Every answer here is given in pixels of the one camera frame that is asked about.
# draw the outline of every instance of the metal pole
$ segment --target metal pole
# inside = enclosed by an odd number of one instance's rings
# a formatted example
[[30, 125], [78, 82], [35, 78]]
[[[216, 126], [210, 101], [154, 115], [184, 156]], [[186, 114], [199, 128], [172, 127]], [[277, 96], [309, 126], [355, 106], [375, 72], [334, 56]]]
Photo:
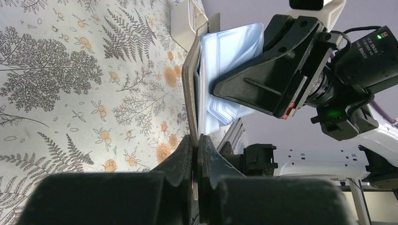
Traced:
[[367, 210], [365, 196], [363, 195], [362, 185], [359, 180], [348, 179], [350, 183], [352, 198], [358, 215], [360, 225], [371, 225], [369, 211]]

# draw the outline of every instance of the folded surgical mask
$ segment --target folded surgical mask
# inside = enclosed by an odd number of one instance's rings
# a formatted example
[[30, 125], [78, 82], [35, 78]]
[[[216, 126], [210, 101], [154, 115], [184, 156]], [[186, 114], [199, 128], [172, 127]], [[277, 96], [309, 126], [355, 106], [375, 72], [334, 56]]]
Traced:
[[262, 54], [263, 30], [262, 23], [254, 23], [201, 37], [199, 108], [205, 107], [207, 112], [199, 112], [199, 133], [212, 133], [220, 126], [255, 112], [246, 106], [211, 96], [209, 90], [218, 77]]

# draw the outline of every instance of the white container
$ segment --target white container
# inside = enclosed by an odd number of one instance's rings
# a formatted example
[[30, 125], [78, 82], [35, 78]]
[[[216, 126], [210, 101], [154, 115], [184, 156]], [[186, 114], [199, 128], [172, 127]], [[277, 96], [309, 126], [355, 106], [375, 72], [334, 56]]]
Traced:
[[184, 0], [171, 10], [171, 37], [187, 52], [195, 39], [196, 30], [208, 19], [196, 0]]

